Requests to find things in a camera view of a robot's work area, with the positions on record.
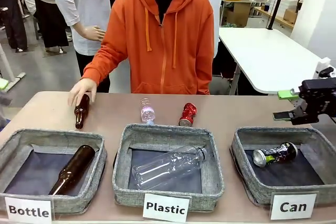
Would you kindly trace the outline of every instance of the tabletop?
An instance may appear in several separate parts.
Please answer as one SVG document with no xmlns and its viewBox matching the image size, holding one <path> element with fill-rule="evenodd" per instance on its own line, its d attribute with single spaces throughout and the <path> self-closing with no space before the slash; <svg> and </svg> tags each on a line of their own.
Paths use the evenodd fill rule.
<svg viewBox="0 0 336 224">
<path fill-rule="evenodd" d="M 75 130 L 73 108 L 68 107 L 68 93 L 41 92 L 36 94 L 0 133 L 2 144 L 15 130 L 40 128 L 51 130 Z M 212 213 L 189 213 L 187 221 L 195 222 L 267 222 L 269 210 L 256 207 L 246 196 L 242 182 L 229 153 L 234 132 L 243 126 L 292 127 L 289 122 L 276 122 L 272 113 L 291 110 L 288 101 L 276 97 L 240 97 L 211 95 L 142 95 L 98 94 L 90 106 L 89 116 L 82 131 L 99 133 L 105 138 L 108 152 L 106 170 L 91 206 L 86 213 L 77 216 L 58 216 L 62 223 L 116 223 L 116 221 L 140 221 L 141 208 L 119 206 L 114 202 L 112 189 L 112 163 L 118 150 L 124 127 L 140 123 L 140 99 L 149 97 L 155 110 L 155 123 L 177 125 L 183 106 L 187 102 L 196 105 L 198 112 L 194 127 L 213 132 L 222 164 L 225 191 Z M 336 206 L 317 208 L 313 221 L 336 219 Z"/>
<path fill-rule="evenodd" d="M 265 94 L 301 86 L 320 60 L 275 29 L 222 27 L 219 37 L 254 89 Z"/>
</svg>

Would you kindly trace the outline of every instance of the white wall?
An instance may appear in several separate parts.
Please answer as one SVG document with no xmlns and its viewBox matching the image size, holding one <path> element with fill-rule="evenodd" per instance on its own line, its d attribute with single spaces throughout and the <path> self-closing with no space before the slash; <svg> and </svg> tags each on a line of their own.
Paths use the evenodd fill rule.
<svg viewBox="0 0 336 224">
<path fill-rule="evenodd" d="M 291 38 L 336 66 L 336 7 L 334 0 L 304 0 Z"/>
</svg>

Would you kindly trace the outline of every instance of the gray floor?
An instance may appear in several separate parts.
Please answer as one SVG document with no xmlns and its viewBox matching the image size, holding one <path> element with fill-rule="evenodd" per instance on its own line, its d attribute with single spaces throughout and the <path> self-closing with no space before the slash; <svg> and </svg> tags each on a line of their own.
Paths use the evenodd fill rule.
<svg viewBox="0 0 336 224">
<path fill-rule="evenodd" d="M 0 43 L 6 53 L 14 75 L 26 72 L 27 75 L 11 90 L 13 107 L 23 107 L 39 91 L 69 91 L 79 80 L 80 74 L 72 43 L 65 48 L 67 54 L 48 56 L 44 50 L 43 40 L 36 40 L 31 17 L 25 22 L 28 38 L 28 50 L 16 54 L 8 45 L 5 31 L 0 31 Z M 8 73 L 0 60 L 0 69 L 4 78 Z M 122 62 L 111 73 L 110 92 L 130 92 L 130 66 L 128 61 Z"/>
</svg>

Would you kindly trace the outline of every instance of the hoodie drawstring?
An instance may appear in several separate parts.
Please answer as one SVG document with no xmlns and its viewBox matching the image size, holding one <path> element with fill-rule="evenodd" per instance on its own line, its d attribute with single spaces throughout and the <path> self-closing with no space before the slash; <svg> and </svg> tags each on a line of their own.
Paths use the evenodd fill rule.
<svg viewBox="0 0 336 224">
<path fill-rule="evenodd" d="M 174 34 L 174 52 L 173 52 L 173 68 L 176 68 L 176 41 L 177 41 L 177 14 L 175 13 L 175 34 Z M 149 40 L 149 16 L 148 9 L 145 8 L 145 16 L 146 16 L 146 42 L 147 42 L 147 52 L 152 51 L 151 43 Z"/>
<path fill-rule="evenodd" d="M 151 43 L 149 41 L 149 17 L 148 17 L 148 9 L 145 7 L 145 15 L 146 15 L 146 42 L 147 42 L 147 52 L 152 51 Z"/>
<path fill-rule="evenodd" d="M 174 36 L 173 68 L 176 68 L 176 40 L 177 40 L 177 12 L 175 14 L 175 36 Z"/>
</svg>

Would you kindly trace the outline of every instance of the plastic label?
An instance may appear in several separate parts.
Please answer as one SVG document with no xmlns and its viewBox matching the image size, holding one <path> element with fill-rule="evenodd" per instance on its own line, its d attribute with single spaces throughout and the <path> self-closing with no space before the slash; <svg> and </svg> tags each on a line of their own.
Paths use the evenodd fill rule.
<svg viewBox="0 0 336 224">
<path fill-rule="evenodd" d="M 51 202 L 5 197 L 8 219 L 12 223 L 51 224 Z"/>
<path fill-rule="evenodd" d="M 172 222 L 186 222 L 189 199 L 145 194 L 143 217 Z"/>
<path fill-rule="evenodd" d="M 141 111 L 141 114 L 143 114 L 145 112 L 153 112 L 154 113 L 154 110 L 152 109 L 152 107 L 145 106 L 145 107 L 143 107 L 143 109 Z"/>
<path fill-rule="evenodd" d="M 311 218 L 317 194 L 274 195 L 271 220 Z"/>
</svg>

